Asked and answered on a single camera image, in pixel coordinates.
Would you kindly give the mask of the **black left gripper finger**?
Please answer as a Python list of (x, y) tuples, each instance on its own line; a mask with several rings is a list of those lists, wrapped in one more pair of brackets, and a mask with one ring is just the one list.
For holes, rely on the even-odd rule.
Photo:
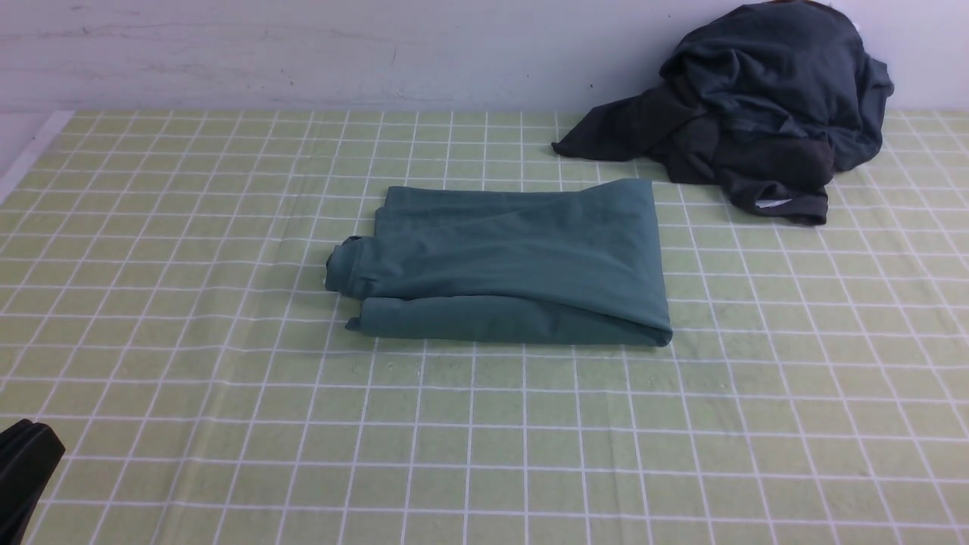
[(49, 425), (21, 419), (1, 434), (1, 543), (20, 544), (65, 454)]

